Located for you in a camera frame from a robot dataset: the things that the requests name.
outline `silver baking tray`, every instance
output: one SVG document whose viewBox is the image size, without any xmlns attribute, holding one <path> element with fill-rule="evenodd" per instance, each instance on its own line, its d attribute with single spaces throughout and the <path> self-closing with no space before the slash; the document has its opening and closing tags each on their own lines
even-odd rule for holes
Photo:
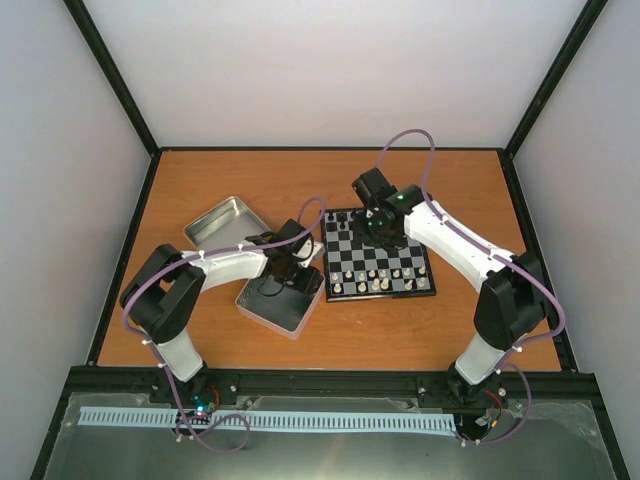
<svg viewBox="0 0 640 480">
<path fill-rule="evenodd" d="M 184 228 L 184 234 L 199 250 L 237 245 L 245 237 L 269 230 L 238 197 L 229 197 Z"/>
</svg>

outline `cable clip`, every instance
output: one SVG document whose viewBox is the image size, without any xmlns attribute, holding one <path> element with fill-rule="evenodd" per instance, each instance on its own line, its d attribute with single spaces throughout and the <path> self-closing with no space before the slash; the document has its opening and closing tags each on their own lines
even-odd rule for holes
<svg viewBox="0 0 640 480">
<path fill-rule="evenodd" d="M 487 254 L 487 260 L 495 260 L 497 254 L 497 248 L 489 248 L 489 253 Z"/>
</svg>

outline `black and white checkered board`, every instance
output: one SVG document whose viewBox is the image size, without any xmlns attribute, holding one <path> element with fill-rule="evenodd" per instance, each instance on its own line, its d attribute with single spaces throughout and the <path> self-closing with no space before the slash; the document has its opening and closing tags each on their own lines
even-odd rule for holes
<svg viewBox="0 0 640 480">
<path fill-rule="evenodd" d="M 412 297 L 435 295 L 436 289 L 433 283 L 431 267 L 427 249 L 415 240 L 409 239 L 408 246 L 401 250 L 387 252 L 382 248 L 374 248 L 353 240 L 353 215 L 354 209 L 327 210 L 321 222 L 322 241 L 325 246 L 324 270 L 327 281 L 327 301 L 359 300 L 365 298 L 380 297 Z M 340 215 L 346 215 L 346 221 L 340 222 Z M 375 271 L 375 277 L 369 276 L 369 272 Z M 375 278 L 382 280 L 380 272 L 384 270 L 389 278 L 387 290 L 381 288 L 373 290 Z M 350 271 L 351 278 L 345 273 Z M 400 272 L 400 277 L 393 276 L 394 271 Z M 360 274 L 365 274 L 364 283 L 367 289 L 364 292 L 358 290 Z M 424 278 L 424 285 L 419 286 L 418 279 Z M 410 290 L 405 288 L 406 283 L 412 280 Z M 340 284 L 340 293 L 334 291 L 335 285 Z"/>
</svg>

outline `white wall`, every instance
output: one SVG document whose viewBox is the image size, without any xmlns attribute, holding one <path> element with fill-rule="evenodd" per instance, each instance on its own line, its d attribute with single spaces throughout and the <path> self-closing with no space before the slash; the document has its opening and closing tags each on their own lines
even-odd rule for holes
<svg viewBox="0 0 640 480">
<path fill-rule="evenodd" d="M 0 65 L 0 476 L 14 480 L 86 359 L 148 156 L 62 1 L 0 3 Z"/>
<path fill-rule="evenodd" d="M 516 157 L 579 366 L 640 478 L 640 2 L 609 2 Z"/>
<path fill-rule="evenodd" d="M 86 0 L 160 145 L 503 147 L 585 0 Z M 419 137 L 406 145 L 423 145 Z"/>
</svg>

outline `black cable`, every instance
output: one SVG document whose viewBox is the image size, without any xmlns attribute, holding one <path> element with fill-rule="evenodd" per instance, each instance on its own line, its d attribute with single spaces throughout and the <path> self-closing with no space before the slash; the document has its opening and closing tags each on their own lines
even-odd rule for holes
<svg viewBox="0 0 640 480">
<path fill-rule="evenodd" d="M 284 283 L 281 283 L 281 284 L 280 284 L 280 290 L 278 290 L 278 291 L 277 291 L 277 292 L 275 292 L 275 293 L 263 293 L 262 291 L 260 291 L 260 289 L 261 289 L 262 287 L 264 287 L 264 284 L 267 282 L 267 278 L 269 278 L 269 275 L 267 275 L 266 277 L 263 277 L 263 279 L 262 279 L 262 283 L 260 284 L 260 286 L 258 287 L 258 290 L 257 290 L 257 291 L 258 291 L 258 293 L 259 293 L 260 295 L 262 295 L 263 297 L 275 297 L 275 296 L 277 296 L 277 295 L 280 295 L 280 293 L 282 292 L 282 290 L 284 290 Z"/>
</svg>

